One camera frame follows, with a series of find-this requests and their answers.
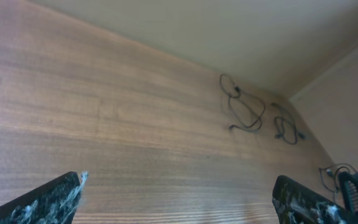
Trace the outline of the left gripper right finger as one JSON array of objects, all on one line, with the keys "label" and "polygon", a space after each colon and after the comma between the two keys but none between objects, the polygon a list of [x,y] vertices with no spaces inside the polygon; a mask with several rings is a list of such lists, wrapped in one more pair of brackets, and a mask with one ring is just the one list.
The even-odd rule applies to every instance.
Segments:
[{"label": "left gripper right finger", "polygon": [[280,175],[272,192],[280,224],[358,224],[358,214]]}]

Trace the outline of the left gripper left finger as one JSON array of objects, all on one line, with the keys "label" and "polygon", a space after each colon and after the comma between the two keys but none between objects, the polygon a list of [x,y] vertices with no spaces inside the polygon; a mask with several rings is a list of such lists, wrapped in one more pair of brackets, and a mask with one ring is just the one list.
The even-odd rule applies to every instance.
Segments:
[{"label": "left gripper left finger", "polygon": [[88,172],[67,172],[0,206],[0,224],[71,223]]}]

